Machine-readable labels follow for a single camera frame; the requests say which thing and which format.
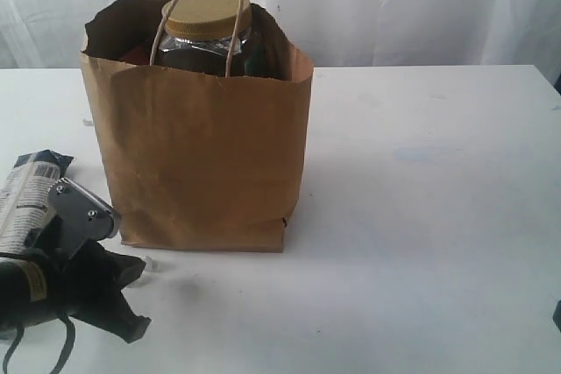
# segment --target white table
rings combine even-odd
[[[108,198],[79,70],[0,71],[0,174],[72,154]],[[561,97],[533,67],[316,70],[300,204],[280,255],[150,251],[129,346],[78,322],[66,373],[561,372]],[[48,372],[30,328],[11,372]],[[0,353],[6,346],[0,345]]]

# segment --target barcode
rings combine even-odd
[[[53,166],[45,166],[45,165],[39,165],[37,166],[37,168],[35,169],[35,177],[47,177],[48,179],[54,179],[56,178],[56,174],[57,173],[57,168],[53,167]]]

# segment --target gold metal lid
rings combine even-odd
[[[162,8],[166,13],[171,2]],[[179,0],[166,22],[166,32],[180,39],[206,40],[231,37],[236,24],[239,0]],[[252,23],[252,8],[249,0],[239,22],[239,32]]]

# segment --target paper bag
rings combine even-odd
[[[275,78],[119,61],[169,0],[117,0],[86,24],[81,67],[123,243],[282,251],[302,179],[313,63],[252,5]]]

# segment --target white backdrop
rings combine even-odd
[[[77,67],[114,0],[0,0],[0,67]],[[318,66],[535,64],[561,72],[561,0],[252,0]]]

